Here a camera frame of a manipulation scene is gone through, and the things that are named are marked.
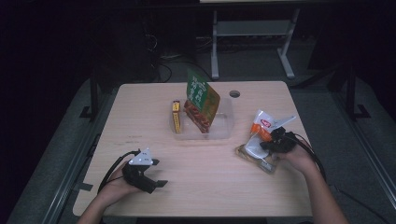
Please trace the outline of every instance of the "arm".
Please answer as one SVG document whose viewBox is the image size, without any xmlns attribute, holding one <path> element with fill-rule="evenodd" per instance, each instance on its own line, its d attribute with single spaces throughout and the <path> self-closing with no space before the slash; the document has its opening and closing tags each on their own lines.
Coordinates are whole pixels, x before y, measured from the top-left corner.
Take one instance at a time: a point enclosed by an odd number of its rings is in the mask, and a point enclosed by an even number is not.
<svg viewBox="0 0 396 224">
<path fill-rule="evenodd" d="M 302 147 L 297 145 L 291 152 L 279 154 L 278 157 L 289 161 L 295 169 L 304 175 L 314 223 L 348 223 L 318 167 Z"/>
<path fill-rule="evenodd" d="M 121 177 L 122 167 L 125 163 L 111 175 L 109 178 L 110 182 L 105 185 L 105 187 L 92 200 L 90 205 L 88 205 L 87 209 L 79 218 L 78 224 L 100 223 L 103 213 L 111 204 L 116 203 L 130 193 L 139 191 L 139 189 L 126 183 Z"/>
</svg>

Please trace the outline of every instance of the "wooden table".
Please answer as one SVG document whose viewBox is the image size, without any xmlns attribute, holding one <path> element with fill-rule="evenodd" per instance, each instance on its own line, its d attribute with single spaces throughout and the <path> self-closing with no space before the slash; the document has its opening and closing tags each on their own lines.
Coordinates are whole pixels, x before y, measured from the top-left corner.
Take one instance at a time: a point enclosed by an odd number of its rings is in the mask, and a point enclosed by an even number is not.
<svg viewBox="0 0 396 224">
<path fill-rule="evenodd" d="M 295 115 L 285 125 L 307 137 L 285 83 L 214 82 L 222 98 L 232 98 L 234 127 L 229 139 L 176 140 L 170 131 L 170 104 L 185 98 L 186 83 L 127 84 L 120 87 L 74 205 L 80 216 L 95 197 L 98 186 L 114 161 L 131 150 L 149 147 L 160 160 L 145 175 L 168 180 L 152 194 L 139 192 L 110 206 L 106 215 L 131 217 L 288 217 L 311 216 L 304 177 L 286 161 L 273 175 L 239 158 L 234 149 L 249 139 L 258 109 L 275 119 Z"/>
</svg>

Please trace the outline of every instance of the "hole in table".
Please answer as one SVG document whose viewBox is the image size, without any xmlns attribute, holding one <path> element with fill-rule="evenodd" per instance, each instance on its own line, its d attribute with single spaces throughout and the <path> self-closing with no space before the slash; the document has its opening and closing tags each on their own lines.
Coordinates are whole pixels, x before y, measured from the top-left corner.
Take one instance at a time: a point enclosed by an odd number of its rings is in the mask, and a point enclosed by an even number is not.
<svg viewBox="0 0 396 224">
<path fill-rule="evenodd" d="M 230 96 L 233 98 L 238 98 L 241 95 L 239 91 L 230 91 Z"/>
</svg>

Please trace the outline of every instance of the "yellow object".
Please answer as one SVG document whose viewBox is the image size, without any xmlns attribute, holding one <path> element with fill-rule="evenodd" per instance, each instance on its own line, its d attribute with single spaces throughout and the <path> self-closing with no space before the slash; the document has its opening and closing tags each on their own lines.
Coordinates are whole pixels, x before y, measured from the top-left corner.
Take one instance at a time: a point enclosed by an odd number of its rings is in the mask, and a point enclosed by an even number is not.
<svg viewBox="0 0 396 224">
<path fill-rule="evenodd" d="M 172 104 L 172 116 L 175 124 L 176 133 L 181 133 L 179 112 L 180 112 L 180 101 L 174 101 Z"/>
</svg>

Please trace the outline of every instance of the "clear plastic container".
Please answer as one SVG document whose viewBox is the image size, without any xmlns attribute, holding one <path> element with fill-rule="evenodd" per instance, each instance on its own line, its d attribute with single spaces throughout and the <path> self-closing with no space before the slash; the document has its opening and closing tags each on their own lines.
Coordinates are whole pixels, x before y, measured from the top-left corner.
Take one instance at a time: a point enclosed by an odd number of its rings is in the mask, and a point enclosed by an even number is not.
<svg viewBox="0 0 396 224">
<path fill-rule="evenodd" d="M 213 140 L 230 138 L 233 129 L 233 102 L 230 98 L 221 98 L 218 112 L 210 126 L 209 133 L 201 133 L 198 127 L 183 111 L 186 100 L 180 101 L 180 129 L 181 133 L 176 133 L 172 116 L 172 104 L 169 116 L 169 126 L 176 140 Z"/>
</svg>

